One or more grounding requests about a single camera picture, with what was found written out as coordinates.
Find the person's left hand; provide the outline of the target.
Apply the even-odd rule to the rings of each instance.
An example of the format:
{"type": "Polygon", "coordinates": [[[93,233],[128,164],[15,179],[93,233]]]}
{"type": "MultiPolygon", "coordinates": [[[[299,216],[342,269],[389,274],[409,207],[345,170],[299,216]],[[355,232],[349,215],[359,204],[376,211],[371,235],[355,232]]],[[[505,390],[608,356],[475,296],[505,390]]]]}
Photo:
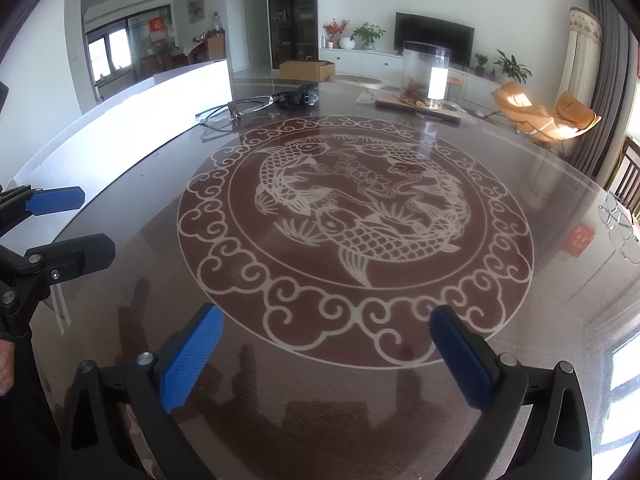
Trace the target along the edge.
{"type": "Polygon", "coordinates": [[[0,396],[5,396],[14,384],[15,344],[0,340],[0,396]]]}

